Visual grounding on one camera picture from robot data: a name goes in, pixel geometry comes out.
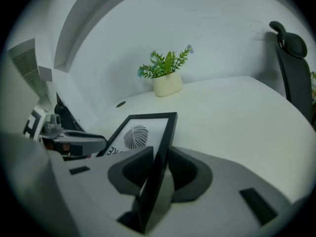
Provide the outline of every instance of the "green leaves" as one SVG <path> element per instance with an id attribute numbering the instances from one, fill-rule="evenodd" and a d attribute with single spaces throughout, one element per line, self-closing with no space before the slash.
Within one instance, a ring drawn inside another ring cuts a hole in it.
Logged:
<path id="1" fill-rule="evenodd" d="M 171 70 L 171 60 L 172 60 L 171 52 L 168 52 L 168 54 L 166 56 L 166 60 L 164 61 L 165 73 L 168 73 Z"/>
<path id="2" fill-rule="evenodd" d="M 145 65 L 139 67 L 138 76 L 144 78 L 158 78 L 163 77 L 171 72 L 175 72 L 177 69 L 185 64 L 185 61 L 188 59 L 189 50 L 186 48 L 183 52 L 179 54 L 179 57 L 176 57 L 175 52 L 168 52 L 166 58 L 159 55 L 157 52 L 151 52 L 151 63 L 152 65 Z"/>

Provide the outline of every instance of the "curved desk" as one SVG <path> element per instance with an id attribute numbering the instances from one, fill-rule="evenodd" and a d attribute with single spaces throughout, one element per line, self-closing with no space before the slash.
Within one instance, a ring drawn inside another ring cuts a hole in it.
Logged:
<path id="1" fill-rule="evenodd" d="M 315 184 L 316 133 L 291 103 L 253 78 L 193 82 L 167 97 L 147 92 L 122 101 L 89 132 L 110 138 L 128 115 L 177 112 L 173 146 L 238 162 L 291 202 Z"/>

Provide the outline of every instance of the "black office chair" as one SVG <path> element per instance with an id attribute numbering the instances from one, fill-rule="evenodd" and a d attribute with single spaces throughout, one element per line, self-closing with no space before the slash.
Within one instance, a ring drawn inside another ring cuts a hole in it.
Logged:
<path id="1" fill-rule="evenodd" d="M 276 55 L 281 68 L 286 99 L 312 122 L 312 84 L 310 69 L 305 61 L 307 47 L 297 34 L 287 33 L 277 21 L 269 26 L 277 31 Z"/>

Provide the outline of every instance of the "black picture frame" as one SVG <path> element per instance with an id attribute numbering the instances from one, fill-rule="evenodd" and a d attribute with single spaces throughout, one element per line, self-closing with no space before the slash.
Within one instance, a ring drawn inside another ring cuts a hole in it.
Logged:
<path id="1" fill-rule="evenodd" d="M 119 135 L 119 133 L 123 130 L 123 128 L 127 125 L 127 123 L 131 120 L 131 119 L 168 119 L 166 128 L 164 130 L 162 139 L 161 139 L 161 143 L 160 143 L 160 147 L 162 144 L 168 144 L 171 146 L 172 140 L 173 140 L 173 133 L 174 133 L 174 129 L 176 126 L 176 122 L 177 122 L 177 113 L 156 113 L 156 114 L 136 114 L 136 115 L 129 115 L 124 122 L 118 127 L 118 129 L 113 133 L 113 135 L 110 137 L 110 139 L 108 140 L 107 146 L 104 150 L 100 151 L 98 153 L 98 155 L 96 157 L 101 157 L 105 154 L 105 152 L 110 148 L 111 144 L 115 141 L 116 137 Z M 169 131 L 172 130 L 172 136 L 167 137 L 165 136 L 165 134 Z"/>
<path id="2" fill-rule="evenodd" d="M 150 214 L 154 208 L 158 192 L 161 187 L 161 183 L 164 177 L 164 172 L 168 162 L 168 150 L 172 144 L 174 131 L 176 128 L 176 122 L 178 115 L 177 113 L 157 113 L 157 114 L 140 114 L 140 115 L 129 115 L 125 121 L 119 126 L 114 134 L 108 140 L 108 145 L 101 151 L 97 157 L 101 157 L 105 154 L 107 149 L 114 142 L 115 138 L 127 125 L 131 119 L 164 119 L 168 118 L 166 128 L 164 130 L 157 155 L 155 157 L 152 170 L 148 176 L 147 182 L 142 193 L 135 198 L 135 203 L 132 211 L 128 213 L 128 217 L 124 218 L 121 223 L 129 226 L 130 228 L 144 233 L 145 227 L 148 223 Z"/>

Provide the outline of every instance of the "potted plant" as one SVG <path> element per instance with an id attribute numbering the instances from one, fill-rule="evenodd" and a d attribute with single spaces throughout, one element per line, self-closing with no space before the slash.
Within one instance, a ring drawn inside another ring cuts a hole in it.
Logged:
<path id="1" fill-rule="evenodd" d="M 175 52 L 168 52 L 166 58 L 156 51 L 151 53 L 152 65 L 143 64 L 138 69 L 138 76 L 153 79 L 153 87 L 156 96 L 164 97 L 180 91 L 183 84 L 176 70 L 185 63 L 189 53 L 194 53 L 191 45 L 182 51 L 179 57 Z"/>
<path id="2" fill-rule="evenodd" d="M 316 115 L 316 73 L 311 72 L 313 114 Z"/>

